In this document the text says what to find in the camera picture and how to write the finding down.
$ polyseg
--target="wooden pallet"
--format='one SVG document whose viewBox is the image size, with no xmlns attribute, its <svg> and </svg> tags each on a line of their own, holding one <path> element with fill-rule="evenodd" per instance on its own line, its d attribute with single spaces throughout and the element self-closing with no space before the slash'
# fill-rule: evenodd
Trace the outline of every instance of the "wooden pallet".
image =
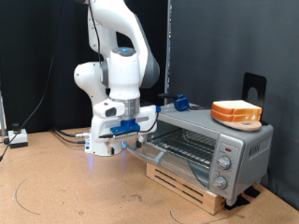
<svg viewBox="0 0 299 224">
<path fill-rule="evenodd" d="M 147 177 L 171 189 L 211 215 L 218 213 L 224 206 L 225 199 L 223 197 L 208 190 L 200 189 L 186 180 L 149 163 L 147 164 Z"/>
</svg>

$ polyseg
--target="black wall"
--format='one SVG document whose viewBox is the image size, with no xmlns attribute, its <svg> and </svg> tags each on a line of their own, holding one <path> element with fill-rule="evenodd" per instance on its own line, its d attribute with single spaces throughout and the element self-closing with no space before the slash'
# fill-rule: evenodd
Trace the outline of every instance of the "black wall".
<svg viewBox="0 0 299 224">
<path fill-rule="evenodd" d="M 23 123 L 40 101 L 50 69 L 60 0 L 0 2 L 0 71 L 7 126 Z M 161 68 L 157 84 L 141 91 L 141 99 L 162 104 L 156 96 L 164 91 L 167 0 L 128 0 L 138 16 L 151 51 Z M 120 35 L 119 45 L 130 45 Z M 28 133 L 89 127 L 92 104 L 75 83 L 73 73 L 80 63 L 94 62 L 97 55 L 89 47 L 87 6 L 65 0 L 57 51 L 46 98 L 25 126 Z"/>
<path fill-rule="evenodd" d="M 299 1 L 172 3 L 170 92 L 211 106 L 241 99 L 246 72 L 266 77 L 274 136 L 263 184 L 299 209 Z"/>
</svg>

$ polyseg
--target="table surface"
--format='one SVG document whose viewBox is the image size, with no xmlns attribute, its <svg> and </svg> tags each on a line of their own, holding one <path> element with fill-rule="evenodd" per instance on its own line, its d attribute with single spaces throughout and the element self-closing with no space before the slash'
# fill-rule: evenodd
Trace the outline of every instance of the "table surface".
<svg viewBox="0 0 299 224">
<path fill-rule="evenodd" d="M 0 163 L 1 223 L 299 223 L 297 210 L 260 185 L 256 199 L 245 196 L 250 204 L 212 216 L 147 178 L 146 163 L 127 150 L 98 157 L 53 133 L 28 139 Z"/>
</svg>

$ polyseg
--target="toast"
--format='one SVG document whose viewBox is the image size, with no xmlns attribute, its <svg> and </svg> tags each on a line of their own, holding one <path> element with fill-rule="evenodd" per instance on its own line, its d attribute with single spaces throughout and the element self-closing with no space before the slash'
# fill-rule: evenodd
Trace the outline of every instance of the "toast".
<svg viewBox="0 0 299 224">
<path fill-rule="evenodd" d="M 211 116 L 228 122 L 260 120 L 262 109 L 242 100 L 214 102 Z"/>
</svg>

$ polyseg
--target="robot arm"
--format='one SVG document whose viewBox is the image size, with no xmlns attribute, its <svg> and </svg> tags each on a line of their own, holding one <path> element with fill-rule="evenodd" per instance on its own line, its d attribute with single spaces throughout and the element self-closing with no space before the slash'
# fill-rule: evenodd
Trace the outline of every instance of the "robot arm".
<svg viewBox="0 0 299 224">
<path fill-rule="evenodd" d="M 150 88 L 156 83 L 159 65 L 137 16 L 123 0 L 76 1 L 90 3 L 90 45 L 98 51 L 96 27 L 100 53 L 105 58 L 101 64 L 85 63 L 75 70 L 76 83 L 90 95 L 93 103 L 90 144 L 85 151 L 100 156 L 117 154 L 121 152 L 121 141 L 132 145 L 139 134 L 152 133 L 157 128 L 159 108 L 140 107 L 139 88 Z M 116 32 L 127 35 L 134 49 L 116 48 Z M 111 88 L 109 99 L 99 80 Z"/>
</svg>

